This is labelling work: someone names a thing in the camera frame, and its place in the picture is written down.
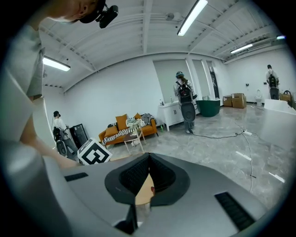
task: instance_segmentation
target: throw pillow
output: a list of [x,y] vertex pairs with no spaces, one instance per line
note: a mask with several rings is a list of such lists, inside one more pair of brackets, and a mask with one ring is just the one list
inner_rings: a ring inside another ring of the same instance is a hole
[[118,134],[118,130],[116,126],[106,129],[105,137],[111,137]]
[[118,130],[123,130],[123,129],[127,129],[128,127],[126,126],[126,120],[127,120],[127,115],[123,115],[123,116],[119,116],[116,117],[116,121],[118,123]]
[[134,116],[135,119],[141,119],[141,115],[139,113],[137,113],[135,116]]

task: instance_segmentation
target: orange sofa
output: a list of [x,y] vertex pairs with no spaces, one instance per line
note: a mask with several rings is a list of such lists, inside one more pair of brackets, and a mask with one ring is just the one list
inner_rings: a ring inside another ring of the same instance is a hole
[[[155,120],[151,119],[151,125],[147,125],[145,127],[142,127],[142,131],[143,131],[144,136],[148,136],[151,134],[157,134],[157,136],[158,136]],[[106,133],[106,130],[99,134],[99,138],[100,138],[101,142],[103,142],[103,140],[105,138],[105,133]],[[117,144],[117,143],[123,143],[123,139],[125,136],[126,135],[117,137],[115,140],[107,142],[105,144],[105,146],[113,145],[113,144]]]

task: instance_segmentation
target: small table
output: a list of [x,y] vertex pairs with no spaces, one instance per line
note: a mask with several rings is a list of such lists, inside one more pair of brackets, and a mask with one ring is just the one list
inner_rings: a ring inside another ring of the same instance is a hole
[[144,137],[144,134],[143,134],[143,131],[142,131],[141,128],[140,128],[140,130],[141,130],[140,134],[138,133],[138,130],[137,130],[137,133],[135,135],[133,135],[133,136],[132,136],[132,132],[130,132],[123,139],[124,144],[126,146],[126,149],[128,150],[128,152],[129,152],[130,155],[131,155],[131,152],[130,152],[130,150],[128,148],[127,142],[133,142],[133,141],[139,141],[140,146],[141,146],[141,149],[142,149],[142,151],[144,153],[144,149],[143,149],[142,143],[140,141],[141,136],[143,137],[144,142],[145,142],[146,145],[147,145],[147,143],[146,143],[146,140],[145,140],[145,137]]

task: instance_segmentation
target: white cabinet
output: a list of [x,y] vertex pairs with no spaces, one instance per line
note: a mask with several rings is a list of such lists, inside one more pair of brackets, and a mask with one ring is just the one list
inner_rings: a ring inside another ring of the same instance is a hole
[[159,108],[162,115],[162,121],[166,124],[168,131],[170,131],[169,126],[184,122],[179,102],[168,103],[164,106],[159,106]]

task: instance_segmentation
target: cardboard box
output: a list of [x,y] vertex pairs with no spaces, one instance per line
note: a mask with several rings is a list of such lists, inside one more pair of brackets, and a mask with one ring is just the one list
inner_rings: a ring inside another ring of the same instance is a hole
[[280,93],[279,94],[279,99],[280,100],[284,100],[284,101],[292,101],[292,97],[291,97],[291,95],[290,94],[282,94],[282,93]]
[[223,105],[232,107],[231,95],[227,95],[223,97]]
[[243,93],[236,93],[231,95],[231,102],[233,108],[244,109],[247,106],[247,99]]

